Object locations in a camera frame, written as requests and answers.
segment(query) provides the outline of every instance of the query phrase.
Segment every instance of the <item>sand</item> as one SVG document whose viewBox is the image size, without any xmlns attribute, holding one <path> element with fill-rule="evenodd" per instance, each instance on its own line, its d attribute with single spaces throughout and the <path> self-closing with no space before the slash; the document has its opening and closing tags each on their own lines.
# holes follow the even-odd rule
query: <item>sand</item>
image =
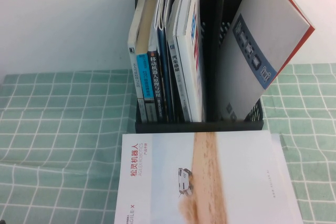
<svg viewBox="0 0 336 224">
<path fill-rule="evenodd" d="M 215 133 L 195 133 L 193 194 L 180 202 L 187 224 L 227 224 Z"/>
</svg>

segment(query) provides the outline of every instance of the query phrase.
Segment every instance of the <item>white magazine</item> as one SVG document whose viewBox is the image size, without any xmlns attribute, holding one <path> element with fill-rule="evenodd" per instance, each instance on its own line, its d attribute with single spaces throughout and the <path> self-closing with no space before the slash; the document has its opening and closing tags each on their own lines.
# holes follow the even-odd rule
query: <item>white magazine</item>
<svg viewBox="0 0 336 224">
<path fill-rule="evenodd" d="M 174 37 L 173 37 L 173 29 L 174 29 L 175 21 L 177 19 L 177 8 L 179 5 L 179 2 L 180 0 L 175 0 L 173 3 L 172 12 L 169 17 L 166 34 L 167 34 L 168 48 L 169 48 L 171 60 L 173 63 L 173 69 L 175 73 L 177 89 L 180 95 L 184 121 L 190 122 L 191 114 L 190 114 L 190 107 L 189 107 L 186 86 L 184 82 L 181 59 L 180 59 L 180 55 L 177 55 L 178 50 L 176 50 L 175 48 Z"/>
<path fill-rule="evenodd" d="M 124 135 L 114 223 L 302 224 L 274 144 L 268 131 Z"/>
<path fill-rule="evenodd" d="M 312 31 L 290 0 L 242 0 L 216 64 L 217 117 L 245 119 Z"/>
<path fill-rule="evenodd" d="M 133 71 L 133 78 L 134 78 L 134 84 L 135 84 L 135 91 L 136 91 L 136 97 L 138 98 L 138 104 L 139 104 L 139 110 L 140 110 L 140 116 L 141 116 L 141 122 L 146 123 L 147 122 L 147 115 L 146 115 L 146 108 L 143 100 L 143 93 L 142 93 L 142 86 L 139 76 L 139 68 L 137 63 L 137 55 L 135 53 L 135 46 L 138 39 L 138 33 L 140 28 L 140 21 L 142 18 L 143 8 L 145 6 L 146 0 L 138 0 L 138 3 L 136 5 L 136 9 L 133 16 L 133 21 L 131 24 L 130 32 L 128 35 L 128 41 L 127 45 L 129 48 L 130 53 L 130 59 L 131 59 L 131 65 L 132 65 L 132 71 Z"/>
<path fill-rule="evenodd" d="M 200 0 L 180 0 L 173 36 L 181 59 L 191 121 L 205 121 L 203 52 L 201 50 Z"/>
</svg>

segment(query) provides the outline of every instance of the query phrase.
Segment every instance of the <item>book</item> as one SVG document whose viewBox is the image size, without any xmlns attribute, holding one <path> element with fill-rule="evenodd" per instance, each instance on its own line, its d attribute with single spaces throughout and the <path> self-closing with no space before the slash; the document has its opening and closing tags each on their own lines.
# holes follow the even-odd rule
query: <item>book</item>
<svg viewBox="0 0 336 224">
<path fill-rule="evenodd" d="M 205 121 L 204 67 L 200 36 L 200 0 L 180 0 L 173 37 L 190 106 L 192 122 Z"/>
<path fill-rule="evenodd" d="M 242 0 L 216 64 L 217 118 L 244 120 L 313 31 L 293 0 Z"/>
<path fill-rule="evenodd" d="M 148 58 L 150 63 L 151 80 L 153 84 L 154 102 L 158 122 L 166 122 L 165 109 L 162 94 L 161 71 L 159 66 L 159 54 L 157 52 L 157 36 L 154 29 L 154 20 L 151 25 L 151 32 L 148 42 Z"/>
<path fill-rule="evenodd" d="M 123 135 L 114 223 L 303 221 L 279 136 L 246 131 Z"/>
<path fill-rule="evenodd" d="M 135 8 L 130 32 L 128 35 L 128 42 L 127 42 L 129 53 L 130 53 L 131 65 L 132 65 L 135 91 L 137 94 L 136 97 L 138 98 L 140 117 L 141 117 L 142 123 L 147 122 L 147 114 L 146 114 L 145 103 L 143 100 L 142 86 L 141 86 L 141 80 L 139 76 L 139 68 L 138 68 L 138 63 L 136 59 L 137 55 L 135 54 L 135 49 L 136 49 L 136 43 L 138 39 L 138 33 L 139 33 L 140 21 L 141 21 L 141 17 L 143 13 L 143 8 L 145 6 L 145 1 L 146 0 L 138 0 L 138 3 Z"/>
<path fill-rule="evenodd" d="M 150 65 L 148 61 L 148 43 L 151 31 L 156 0 L 146 0 L 143 18 L 140 22 L 138 41 L 136 46 L 136 60 L 139 67 L 139 75 L 142 84 L 142 92 L 149 122 L 157 122 L 154 102 L 153 83 L 151 81 Z"/>
<path fill-rule="evenodd" d="M 156 35 L 157 35 L 160 68 L 162 70 L 164 102 L 165 102 L 168 122 L 173 122 L 174 121 L 174 107 L 172 103 L 170 66 L 169 66 L 168 55 L 167 55 L 165 29 L 164 29 L 165 4 L 166 4 L 166 0 L 157 0 L 155 16 L 154 16 L 154 22 L 155 22 L 154 27 L 155 27 Z"/>
<path fill-rule="evenodd" d="M 173 29 L 174 29 L 174 23 L 177 18 L 177 7 L 179 5 L 180 0 L 174 0 L 172 11 L 169 17 L 168 26 L 166 30 L 167 35 L 167 43 L 169 48 L 169 55 L 170 55 L 170 61 L 172 62 L 175 79 L 177 83 L 177 89 L 178 94 L 180 96 L 180 103 L 182 106 L 182 112 L 185 122 L 190 122 L 190 108 L 189 108 L 189 101 L 188 96 L 186 92 L 186 86 L 184 82 L 184 76 L 183 76 L 183 69 L 181 65 L 181 59 L 180 56 L 177 56 L 177 52 L 175 49 L 174 44 L 174 38 L 173 38 Z"/>
</svg>

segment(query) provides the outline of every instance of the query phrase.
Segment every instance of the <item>blue label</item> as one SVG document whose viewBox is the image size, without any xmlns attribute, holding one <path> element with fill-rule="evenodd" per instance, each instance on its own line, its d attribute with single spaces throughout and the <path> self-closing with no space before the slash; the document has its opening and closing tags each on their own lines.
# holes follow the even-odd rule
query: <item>blue label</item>
<svg viewBox="0 0 336 224">
<path fill-rule="evenodd" d="M 147 54 L 137 55 L 139 75 L 145 100 L 154 100 L 153 86 Z"/>
<path fill-rule="evenodd" d="M 238 17 L 232 32 L 250 69 L 263 89 L 267 89 L 277 75 L 277 72 L 261 52 L 241 14 Z"/>
</svg>

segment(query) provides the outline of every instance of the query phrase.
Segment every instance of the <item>tablecloth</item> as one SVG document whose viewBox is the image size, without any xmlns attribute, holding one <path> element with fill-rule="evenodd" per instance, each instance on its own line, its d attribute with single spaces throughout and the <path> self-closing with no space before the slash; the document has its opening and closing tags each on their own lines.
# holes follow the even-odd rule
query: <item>tablecloth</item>
<svg viewBox="0 0 336 224">
<path fill-rule="evenodd" d="M 112 224 L 131 70 L 6 76 L 0 90 L 0 219 Z"/>
<path fill-rule="evenodd" d="M 261 101 L 304 223 L 336 223 L 336 65 L 288 65 Z"/>
<path fill-rule="evenodd" d="M 10 75 L 0 89 L 0 217 L 113 223 L 131 70 Z M 261 97 L 305 224 L 336 223 L 336 65 L 288 65 Z"/>
</svg>

